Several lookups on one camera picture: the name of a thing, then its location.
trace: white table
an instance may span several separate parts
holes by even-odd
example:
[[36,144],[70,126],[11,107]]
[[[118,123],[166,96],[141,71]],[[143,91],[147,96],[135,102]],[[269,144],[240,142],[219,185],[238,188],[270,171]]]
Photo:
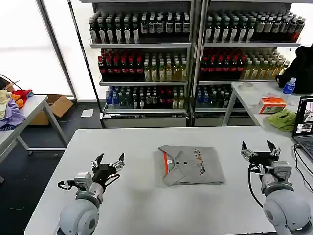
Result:
[[[233,89],[232,94],[230,96],[229,104],[227,107],[227,111],[225,113],[222,126],[227,126],[230,114],[233,110],[234,103],[236,98],[239,99],[245,110],[250,115],[251,119],[257,126],[262,126],[266,130],[283,134],[285,136],[291,137],[291,133],[284,133],[282,131],[277,130],[277,128],[271,126],[265,118],[270,116],[267,114],[260,114],[259,111],[255,108],[255,106],[260,102],[262,97],[267,96],[268,94],[273,94],[275,96],[281,96],[282,89],[279,88],[276,81],[268,81],[268,82],[253,82],[254,88],[251,91],[244,91],[240,89],[240,86],[243,82],[233,82],[231,83],[231,87]],[[300,97],[307,94],[292,94],[290,96],[291,103],[294,106],[287,106],[286,108],[290,111],[297,112],[298,105],[300,101]]]
[[[248,162],[240,155],[241,141],[254,151],[268,151],[266,140],[282,148],[280,160],[289,161],[291,181],[313,208],[313,196],[294,169],[292,141],[268,133],[259,126],[81,129],[72,137],[55,169],[28,225],[25,235],[53,235],[62,208],[76,190],[57,187],[60,180],[77,172],[91,172],[91,160],[105,153],[112,163],[125,152],[121,177],[111,184],[100,207],[94,235],[223,235],[272,232],[262,208],[248,189]],[[223,185],[181,185],[161,183],[155,153],[162,145],[213,146],[226,177]],[[313,164],[302,154],[308,166]],[[312,184],[309,174],[301,168]],[[256,196],[263,203],[259,176],[251,177]]]
[[67,147],[68,140],[63,133],[58,121],[55,119],[54,114],[52,113],[51,108],[47,103],[46,95],[34,95],[27,99],[24,107],[20,109],[20,113],[24,114],[26,119],[12,131],[0,131],[0,163],[8,155],[8,153],[14,148],[17,144],[17,141],[22,144],[22,146],[28,151],[28,154],[31,154],[33,151],[64,151],[65,148],[30,148],[20,137],[21,132],[25,127],[32,121],[32,119],[43,110],[48,117],[51,125],[57,131],[58,136],[64,145]]

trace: red cloth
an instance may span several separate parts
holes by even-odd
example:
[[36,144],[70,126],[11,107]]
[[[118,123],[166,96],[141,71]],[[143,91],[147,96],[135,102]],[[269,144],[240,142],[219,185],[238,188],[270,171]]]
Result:
[[16,95],[20,95],[20,99],[24,102],[24,104],[26,103],[27,100],[27,94],[30,93],[32,90],[17,90],[17,91],[12,91],[13,94]]

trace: laptop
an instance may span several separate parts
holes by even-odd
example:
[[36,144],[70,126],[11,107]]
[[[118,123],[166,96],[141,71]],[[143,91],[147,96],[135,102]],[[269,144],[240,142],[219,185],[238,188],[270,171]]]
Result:
[[300,98],[292,137],[313,159],[313,96]]

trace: cardboard box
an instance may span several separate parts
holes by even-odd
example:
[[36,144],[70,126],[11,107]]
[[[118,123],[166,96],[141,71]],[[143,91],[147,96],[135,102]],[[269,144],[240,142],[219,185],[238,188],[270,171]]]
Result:
[[[52,109],[52,112],[57,117],[62,117],[73,106],[73,102],[68,100],[64,95],[47,94],[47,103]],[[49,120],[44,111],[41,111],[29,124],[31,126],[46,126],[49,125]]]

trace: purple cloth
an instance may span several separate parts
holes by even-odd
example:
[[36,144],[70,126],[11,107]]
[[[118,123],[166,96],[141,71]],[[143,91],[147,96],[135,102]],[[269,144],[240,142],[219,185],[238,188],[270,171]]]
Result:
[[6,124],[18,126],[25,119],[25,116],[23,114],[20,114],[20,109],[18,108],[15,101],[11,98],[6,105],[5,116],[0,119],[0,127],[3,127]]

